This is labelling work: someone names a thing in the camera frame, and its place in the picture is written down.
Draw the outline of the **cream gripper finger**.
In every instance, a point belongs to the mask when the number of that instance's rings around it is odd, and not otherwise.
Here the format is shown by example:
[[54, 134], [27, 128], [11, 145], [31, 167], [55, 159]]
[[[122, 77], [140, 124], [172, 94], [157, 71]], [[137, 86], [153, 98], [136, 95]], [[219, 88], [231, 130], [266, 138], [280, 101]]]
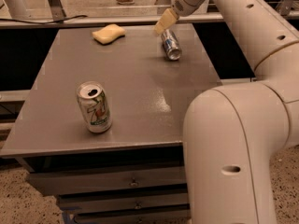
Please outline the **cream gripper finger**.
[[170, 28], [177, 22], [179, 15], [173, 8], [168, 8], [164, 11], [161, 18], [156, 22], [153, 31], [156, 35], [162, 34], [166, 29]]

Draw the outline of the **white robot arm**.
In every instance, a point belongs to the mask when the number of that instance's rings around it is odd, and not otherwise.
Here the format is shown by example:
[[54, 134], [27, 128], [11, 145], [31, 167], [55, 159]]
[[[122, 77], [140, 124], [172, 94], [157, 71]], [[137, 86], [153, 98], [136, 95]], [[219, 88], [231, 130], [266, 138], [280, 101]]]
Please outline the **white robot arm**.
[[[155, 32], [205, 0], [171, 0]], [[183, 151], [192, 224], [277, 224], [269, 162], [299, 144], [299, 33], [264, 0], [213, 0], [256, 79], [204, 91]]]

